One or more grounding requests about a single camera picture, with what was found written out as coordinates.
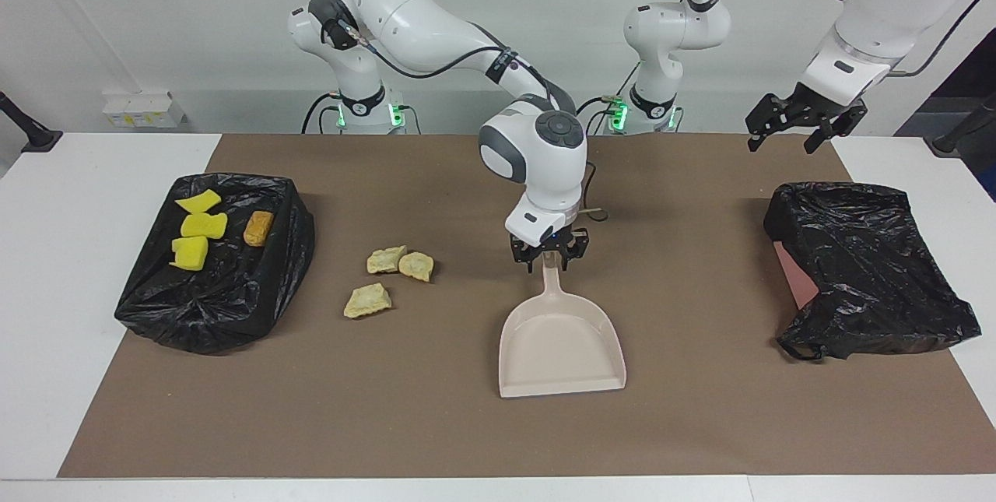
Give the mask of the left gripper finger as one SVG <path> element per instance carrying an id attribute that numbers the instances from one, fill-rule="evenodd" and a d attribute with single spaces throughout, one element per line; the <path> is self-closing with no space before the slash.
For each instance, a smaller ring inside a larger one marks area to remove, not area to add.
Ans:
<path id="1" fill-rule="evenodd" d="M 825 115 L 819 116 L 817 130 L 804 143 L 806 153 L 815 153 L 822 144 L 835 137 L 850 135 L 854 127 L 867 115 L 867 112 L 868 109 L 847 109 L 833 119 Z"/>
<path id="2" fill-rule="evenodd" d="M 793 118 L 800 114 L 801 104 L 796 100 L 765 94 L 745 117 L 745 126 L 750 134 L 749 151 L 757 152 L 769 136 L 796 126 Z"/>

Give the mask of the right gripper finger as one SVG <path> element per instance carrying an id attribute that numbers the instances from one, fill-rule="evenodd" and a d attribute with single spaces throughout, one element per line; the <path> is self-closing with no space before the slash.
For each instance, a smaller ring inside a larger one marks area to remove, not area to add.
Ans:
<path id="1" fill-rule="evenodd" d="M 582 258 L 589 240 L 588 236 L 558 236 L 556 251 L 559 254 L 559 267 L 568 269 L 570 261 Z"/>
<path id="2" fill-rule="evenodd" d="M 533 274 L 534 261 L 544 253 L 544 247 L 533 247 L 530 244 L 510 244 L 513 260 L 526 265 L 527 274 Z"/>

